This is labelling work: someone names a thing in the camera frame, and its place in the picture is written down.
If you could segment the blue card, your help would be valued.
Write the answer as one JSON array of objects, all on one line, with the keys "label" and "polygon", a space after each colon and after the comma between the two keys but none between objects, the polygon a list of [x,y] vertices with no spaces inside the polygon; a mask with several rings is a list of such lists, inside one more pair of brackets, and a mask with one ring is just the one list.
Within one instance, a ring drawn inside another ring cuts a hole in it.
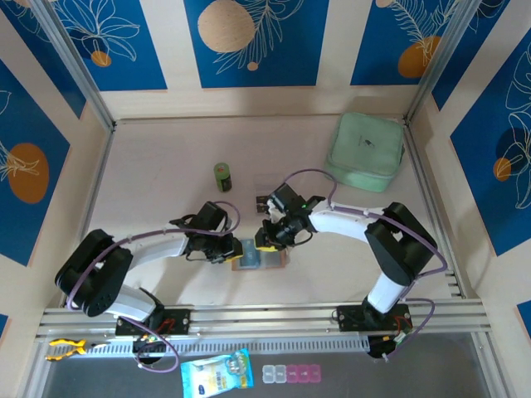
[{"label": "blue card", "polygon": [[255,247],[253,239],[244,239],[241,241],[243,256],[240,258],[241,269],[258,269],[261,266],[261,253]]}]

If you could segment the green cylindrical can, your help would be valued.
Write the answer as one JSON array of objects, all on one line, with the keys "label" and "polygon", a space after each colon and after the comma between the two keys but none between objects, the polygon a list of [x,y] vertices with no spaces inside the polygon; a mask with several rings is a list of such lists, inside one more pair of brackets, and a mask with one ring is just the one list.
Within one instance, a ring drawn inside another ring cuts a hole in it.
[{"label": "green cylindrical can", "polygon": [[232,189],[231,172],[227,163],[217,163],[214,168],[217,188],[220,192],[229,192]]}]

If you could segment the mint green zip pouch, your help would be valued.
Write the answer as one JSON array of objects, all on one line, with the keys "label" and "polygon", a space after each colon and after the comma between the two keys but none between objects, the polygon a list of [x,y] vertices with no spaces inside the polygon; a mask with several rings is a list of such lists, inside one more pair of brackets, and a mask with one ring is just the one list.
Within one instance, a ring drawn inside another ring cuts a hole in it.
[{"label": "mint green zip pouch", "polygon": [[324,170],[341,184],[384,192],[397,175],[404,149],[403,127],[366,114],[339,117],[324,160]]}]

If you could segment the blue white snack packet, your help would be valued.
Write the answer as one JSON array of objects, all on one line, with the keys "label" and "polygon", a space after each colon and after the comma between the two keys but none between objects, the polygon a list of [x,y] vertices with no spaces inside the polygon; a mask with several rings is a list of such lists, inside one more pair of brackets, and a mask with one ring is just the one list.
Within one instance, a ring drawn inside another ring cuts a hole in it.
[{"label": "blue white snack packet", "polygon": [[255,385],[246,348],[230,354],[184,362],[180,366],[183,398],[212,398]]}]

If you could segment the yellow black pliers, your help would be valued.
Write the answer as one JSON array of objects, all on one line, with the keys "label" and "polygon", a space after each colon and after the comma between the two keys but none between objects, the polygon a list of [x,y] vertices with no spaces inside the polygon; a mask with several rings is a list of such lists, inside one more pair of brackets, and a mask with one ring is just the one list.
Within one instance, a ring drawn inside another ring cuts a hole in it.
[{"label": "yellow black pliers", "polygon": [[53,347],[54,349],[61,348],[62,352],[46,355],[46,360],[49,362],[58,362],[74,355],[85,355],[91,349],[106,347],[109,344],[109,342],[89,342],[85,339],[72,340],[68,338],[57,338],[48,342],[48,347]]}]

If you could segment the aluminium mounting rail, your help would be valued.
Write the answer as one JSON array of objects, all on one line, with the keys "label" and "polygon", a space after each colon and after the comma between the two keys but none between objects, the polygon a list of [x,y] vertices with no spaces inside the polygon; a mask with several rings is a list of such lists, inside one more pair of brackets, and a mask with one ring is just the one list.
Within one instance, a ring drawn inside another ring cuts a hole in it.
[{"label": "aluminium mounting rail", "polygon": [[[333,320],[338,303],[196,306],[191,308],[189,338],[317,337],[339,334]],[[114,336],[111,314],[88,318],[63,308],[47,308],[36,340],[57,337]],[[442,299],[422,329],[424,333],[490,332],[492,327],[479,299]]]}]

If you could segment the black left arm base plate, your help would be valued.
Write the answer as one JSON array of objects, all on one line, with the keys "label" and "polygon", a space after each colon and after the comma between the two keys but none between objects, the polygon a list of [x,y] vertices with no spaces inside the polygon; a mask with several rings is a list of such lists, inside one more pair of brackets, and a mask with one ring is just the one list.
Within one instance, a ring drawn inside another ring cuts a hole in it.
[{"label": "black left arm base plate", "polygon": [[[188,308],[156,310],[143,322],[143,325],[158,334],[184,336],[188,335],[190,315],[191,310]],[[125,321],[123,318],[118,319],[115,326],[116,336],[139,336],[141,333],[145,333],[142,328]]]}]

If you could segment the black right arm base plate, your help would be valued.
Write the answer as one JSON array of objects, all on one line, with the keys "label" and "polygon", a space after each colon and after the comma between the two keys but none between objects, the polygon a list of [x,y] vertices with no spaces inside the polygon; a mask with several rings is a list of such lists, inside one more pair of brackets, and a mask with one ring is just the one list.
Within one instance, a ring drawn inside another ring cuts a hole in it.
[{"label": "black right arm base plate", "polygon": [[407,317],[409,307],[396,304],[388,313],[382,314],[369,305],[341,305],[336,308],[341,332],[399,332],[410,331],[412,321]]}]

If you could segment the aluminium table side rail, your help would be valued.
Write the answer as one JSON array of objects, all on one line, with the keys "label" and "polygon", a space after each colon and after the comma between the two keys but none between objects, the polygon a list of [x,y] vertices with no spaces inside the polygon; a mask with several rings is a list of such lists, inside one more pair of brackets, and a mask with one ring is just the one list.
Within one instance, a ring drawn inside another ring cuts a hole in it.
[{"label": "aluminium table side rail", "polygon": [[85,204],[85,209],[83,212],[83,218],[81,219],[80,229],[77,233],[75,244],[71,247],[73,250],[76,250],[78,245],[83,241],[85,235],[87,234],[90,226],[90,221],[93,216],[95,209],[95,203],[99,195],[100,185],[105,174],[106,164],[110,155],[110,150],[114,141],[116,127],[114,127],[108,134],[107,139],[105,140],[105,145],[100,154],[99,162],[97,163],[97,168],[95,170],[93,182],[90,186],[89,196]]},{"label": "aluminium table side rail", "polygon": [[420,185],[423,201],[426,206],[429,223],[433,229],[433,235],[438,244],[440,252],[444,255],[447,262],[447,271],[445,277],[449,280],[448,287],[451,297],[454,299],[466,299],[467,292],[462,286],[460,271],[456,268],[455,254],[451,247],[451,242],[446,233],[441,212],[436,200],[436,192],[432,183],[432,178],[428,172],[428,162],[421,155],[417,145],[414,133],[409,122],[404,119],[406,146],[409,153],[417,181]]}]

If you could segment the aluminium frame post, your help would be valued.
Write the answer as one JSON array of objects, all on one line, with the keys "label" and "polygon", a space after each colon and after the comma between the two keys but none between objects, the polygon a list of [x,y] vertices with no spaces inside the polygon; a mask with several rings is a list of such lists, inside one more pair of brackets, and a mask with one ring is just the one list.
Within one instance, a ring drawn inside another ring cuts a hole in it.
[{"label": "aluminium frame post", "polygon": [[51,44],[69,71],[72,79],[85,96],[95,116],[107,132],[113,133],[115,128],[114,118],[103,101],[94,79],[53,6],[48,0],[28,1],[33,14],[51,41]]},{"label": "aluminium frame post", "polygon": [[464,36],[467,27],[473,19],[481,0],[459,0],[455,14],[449,21],[445,33],[442,35],[436,51],[420,79],[417,91],[403,116],[407,127],[412,125],[421,107],[430,97],[436,83],[441,78],[450,58]]}]

